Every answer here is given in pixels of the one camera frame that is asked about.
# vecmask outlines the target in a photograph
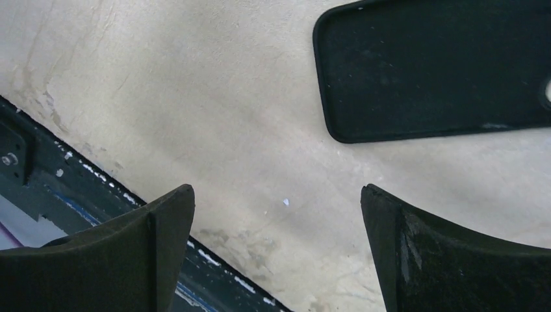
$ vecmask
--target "white table surface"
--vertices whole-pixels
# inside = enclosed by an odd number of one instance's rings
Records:
[[[551,247],[549,129],[328,135],[312,29],[342,3],[4,0],[0,94],[147,201],[192,184],[192,235],[296,311],[384,310],[367,183]]]

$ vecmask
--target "table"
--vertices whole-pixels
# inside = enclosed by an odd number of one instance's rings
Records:
[[[0,94],[146,201],[192,184],[192,236],[296,311],[384,311],[367,183],[551,248],[548,129],[328,135],[311,37],[343,3],[6,0]]]

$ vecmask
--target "purple cable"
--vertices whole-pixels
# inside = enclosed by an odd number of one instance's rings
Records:
[[[17,247],[23,247],[23,244],[17,239],[17,237],[12,234],[12,232],[10,232],[7,227],[4,226],[4,224],[2,224],[2,222],[0,222],[0,230],[10,241],[12,241],[14,245],[16,245]]]

